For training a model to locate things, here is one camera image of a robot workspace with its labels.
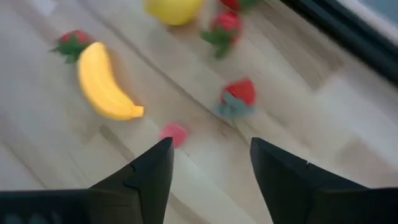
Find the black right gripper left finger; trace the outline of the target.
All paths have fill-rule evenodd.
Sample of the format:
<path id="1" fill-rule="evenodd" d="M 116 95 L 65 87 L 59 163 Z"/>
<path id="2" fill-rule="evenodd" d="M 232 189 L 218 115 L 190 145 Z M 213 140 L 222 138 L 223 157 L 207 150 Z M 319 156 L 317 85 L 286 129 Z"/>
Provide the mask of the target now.
<path id="1" fill-rule="evenodd" d="M 87 189 L 0 191 L 0 224 L 163 224 L 173 168 L 167 137 Z"/>

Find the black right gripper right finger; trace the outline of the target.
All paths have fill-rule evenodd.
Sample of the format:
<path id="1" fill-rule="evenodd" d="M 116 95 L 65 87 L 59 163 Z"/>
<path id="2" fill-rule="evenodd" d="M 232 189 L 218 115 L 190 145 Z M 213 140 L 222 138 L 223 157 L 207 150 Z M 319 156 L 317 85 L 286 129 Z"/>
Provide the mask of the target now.
<path id="1" fill-rule="evenodd" d="M 367 188 L 261 138 L 250 158 L 274 224 L 398 224 L 398 188 Z"/>

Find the pink round fruit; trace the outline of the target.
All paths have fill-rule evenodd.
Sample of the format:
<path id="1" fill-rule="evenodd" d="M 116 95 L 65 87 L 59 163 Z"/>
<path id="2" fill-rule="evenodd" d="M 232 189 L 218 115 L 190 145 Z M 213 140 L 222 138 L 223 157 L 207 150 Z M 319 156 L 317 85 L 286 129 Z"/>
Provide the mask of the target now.
<path id="1" fill-rule="evenodd" d="M 160 132 L 159 138 L 173 138 L 174 148 L 178 149 L 188 137 L 188 131 L 178 123 L 169 123 Z"/>

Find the yellow banana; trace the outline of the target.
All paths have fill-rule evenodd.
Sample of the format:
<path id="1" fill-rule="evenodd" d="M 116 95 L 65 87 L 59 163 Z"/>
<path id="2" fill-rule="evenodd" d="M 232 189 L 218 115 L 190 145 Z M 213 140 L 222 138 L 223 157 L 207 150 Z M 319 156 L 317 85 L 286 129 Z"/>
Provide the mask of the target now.
<path id="1" fill-rule="evenodd" d="M 99 114 L 117 121 L 143 117 L 144 107 L 136 105 L 117 84 L 104 43 L 94 42 L 81 53 L 78 78 L 87 100 Z"/>

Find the red strawberry green leaves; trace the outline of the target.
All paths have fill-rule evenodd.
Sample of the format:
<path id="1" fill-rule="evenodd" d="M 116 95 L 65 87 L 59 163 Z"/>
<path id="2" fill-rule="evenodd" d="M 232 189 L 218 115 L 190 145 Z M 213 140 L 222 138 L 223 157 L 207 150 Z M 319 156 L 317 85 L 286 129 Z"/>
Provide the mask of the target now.
<path id="1" fill-rule="evenodd" d="M 93 42 L 93 38 L 83 30 L 73 30 L 60 36 L 50 51 L 64 56 L 65 63 L 75 63 L 82 51 Z"/>
<path id="2" fill-rule="evenodd" d="M 239 14 L 226 11 L 216 16 L 210 28 L 200 32 L 200 37 L 215 48 L 214 57 L 221 59 L 234 47 L 242 29 Z"/>
<path id="3" fill-rule="evenodd" d="M 258 0 L 220 0 L 220 2 L 234 11 L 244 11 L 255 5 Z"/>

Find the yellow lemon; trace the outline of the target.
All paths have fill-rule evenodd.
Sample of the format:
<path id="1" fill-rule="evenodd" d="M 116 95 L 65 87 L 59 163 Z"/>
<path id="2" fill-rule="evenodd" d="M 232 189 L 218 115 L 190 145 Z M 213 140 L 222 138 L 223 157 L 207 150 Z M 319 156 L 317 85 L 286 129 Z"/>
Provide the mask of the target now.
<path id="1" fill-rule="evenodd" d="M 144 9 L 169 26 L 182 26 L 193 20 L 205 0 L 144 0 Z"/>

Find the black aluminium table frame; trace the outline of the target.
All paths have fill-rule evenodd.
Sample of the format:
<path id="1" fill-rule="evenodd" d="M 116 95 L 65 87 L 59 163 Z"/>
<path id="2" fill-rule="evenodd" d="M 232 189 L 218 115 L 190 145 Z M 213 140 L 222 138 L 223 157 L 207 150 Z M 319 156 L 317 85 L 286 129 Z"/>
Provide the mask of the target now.
<path id="1" fill-rule="evenodd" d="M 398 45 L 337 0 L 279 0 L 398 87 Z"/>

